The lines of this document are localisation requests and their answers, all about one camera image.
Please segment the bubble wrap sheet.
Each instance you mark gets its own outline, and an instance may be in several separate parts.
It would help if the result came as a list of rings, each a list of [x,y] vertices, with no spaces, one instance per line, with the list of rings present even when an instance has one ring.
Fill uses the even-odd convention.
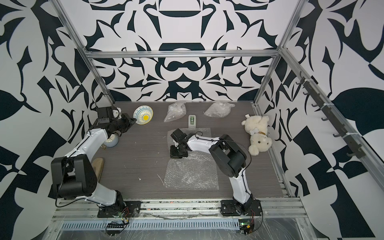
[[[235,106],[228,102],[215,102],[204,112],[204,115],[211,118],[224,118],[231,113],[231,109]]]
[[[187,113],[185,102],[175,102],[169,105],[164,122],[172,122],[184,117]]]
[[[168,161],[164,185],[177,190],[218,190],[217,164],[210,154],[193,151],[188,157]]]

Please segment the yellow patterned bowl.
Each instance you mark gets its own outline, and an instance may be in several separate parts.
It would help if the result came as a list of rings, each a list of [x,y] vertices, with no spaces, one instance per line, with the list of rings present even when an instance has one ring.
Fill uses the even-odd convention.
[[[150,106],[143,105],[135,109],[133,113],[133,118],[136,119],[136,124],[145,125],[152,120],[153,115],[153,109]]]

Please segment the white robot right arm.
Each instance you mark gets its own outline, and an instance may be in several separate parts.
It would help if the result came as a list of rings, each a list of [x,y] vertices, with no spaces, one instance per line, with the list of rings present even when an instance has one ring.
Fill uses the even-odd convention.
[[[229,135],[203,137],[197,133],[186,134],[180,129],[171,133],[176,143],[170,147],[173,159],[188,157],[189,152],[210,154],[219,169],[230,179],[233,189],[232,200],[221,201],[221,214],[224,216],[247,215],[254,201],[246,178],[247,155]]]

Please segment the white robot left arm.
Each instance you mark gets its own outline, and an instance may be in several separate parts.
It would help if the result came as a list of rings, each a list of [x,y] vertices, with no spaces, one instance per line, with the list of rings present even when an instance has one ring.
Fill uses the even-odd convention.
[[[105,141],[112,136],[121,136],[137,120],[114,106],[99,108],[97,112],[98,118],[75,148],[65,156],[53,159],[52,189],[57,200],[71,200],[72,203],[84,200],[119,212],[126,207],[122,194],[98,182],[91,161]]]

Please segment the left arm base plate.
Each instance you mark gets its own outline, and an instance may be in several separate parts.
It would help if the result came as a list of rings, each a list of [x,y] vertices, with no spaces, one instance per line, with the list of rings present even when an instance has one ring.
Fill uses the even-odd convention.
[[[112,206],[100,207],[97,218],[137,217],[141,211],[141,204],[141,201],[124,201],[123,204],[116,203]]]

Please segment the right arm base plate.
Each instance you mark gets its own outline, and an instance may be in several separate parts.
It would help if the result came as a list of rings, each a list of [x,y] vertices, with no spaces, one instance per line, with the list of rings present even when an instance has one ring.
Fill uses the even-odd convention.
[[[221,200],[220,213],[224,217],[230,216],[261,216],[263,213],[261,202],[250,198],[245,204],[236,200]]]

